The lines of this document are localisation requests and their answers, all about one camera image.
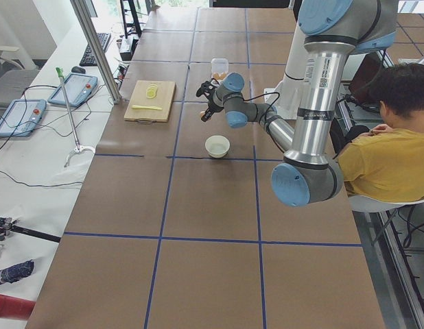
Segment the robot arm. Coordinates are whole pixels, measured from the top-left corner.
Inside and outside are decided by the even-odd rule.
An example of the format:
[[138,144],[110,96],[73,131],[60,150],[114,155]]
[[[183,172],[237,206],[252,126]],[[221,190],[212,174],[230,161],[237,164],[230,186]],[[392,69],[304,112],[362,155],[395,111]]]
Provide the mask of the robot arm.
[[229,73],[197,90],[208,107],[201,119],[224,112],[232,128],[258,123],[283,150],[271,185],[288,206],[336,196],[343,185],[338,164],[325,153],[344,65],[349,56],[388,48],[395,40],[396,1],[292,1],[296,29],[283,80],[266,103],[243,98],[244,80]]

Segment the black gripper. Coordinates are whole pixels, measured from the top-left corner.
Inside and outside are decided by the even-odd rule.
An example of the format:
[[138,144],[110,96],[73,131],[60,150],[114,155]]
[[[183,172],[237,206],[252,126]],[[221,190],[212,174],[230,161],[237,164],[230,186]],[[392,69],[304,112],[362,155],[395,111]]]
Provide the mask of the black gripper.
[[221,112],[222,107],[214,103],[213,101],[208,102],[208,107],[206,112],[203,112],[201,115],[201,120],[207,122],[215,113]]

